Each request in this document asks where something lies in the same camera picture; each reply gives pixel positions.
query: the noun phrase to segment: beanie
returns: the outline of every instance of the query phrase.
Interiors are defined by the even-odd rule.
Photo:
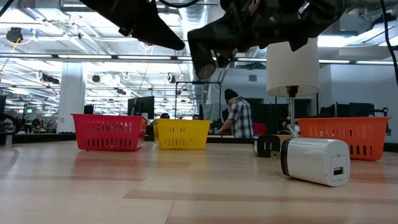
[[[228,103],[230,99],[237,97],[238,94],[231,89],[226,89],[224,92],[224,96],[225,96],[225,101]]]

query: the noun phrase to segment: table surface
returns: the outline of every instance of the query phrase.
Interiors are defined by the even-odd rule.
[[[398,154],[351,161],[342,187],[290,179],[248,144],[80,151],[75,141],[0,148],[7,224],[397,223]]]

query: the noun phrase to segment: column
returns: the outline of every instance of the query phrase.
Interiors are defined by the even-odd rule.
[[[320,82],[319,109],[335,103],[332,97],[331,65],[325,65],[320,69]]]
[[[82,63],[63,63],[58,133],[74,133],[75,123],[71,114],[84,112],[86,74],[82,66]]]

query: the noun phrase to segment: orange basket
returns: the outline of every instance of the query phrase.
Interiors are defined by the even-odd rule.
[[[144,142],[147,120],[142,116],[73,114],[79,149],[136,151]]]
[[[303,138],[338,139],[347,143],[351,159],[381,159],[390,117],[297,119]]]

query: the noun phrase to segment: person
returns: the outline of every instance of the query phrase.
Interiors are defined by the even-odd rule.
[[[229,114],[228,119],[217,133],[221,134],[231,129],[236,138],[253,138],[253,118],[250,104],[231,89],[226,89],[224,95]]]
[[[162,113],[160,116],[161,119],[170,119],[170,115],[168,113]]]
[[[195,115],[192,116],[192,119],[200,120],[200,116],[198,114],[195,114]]]

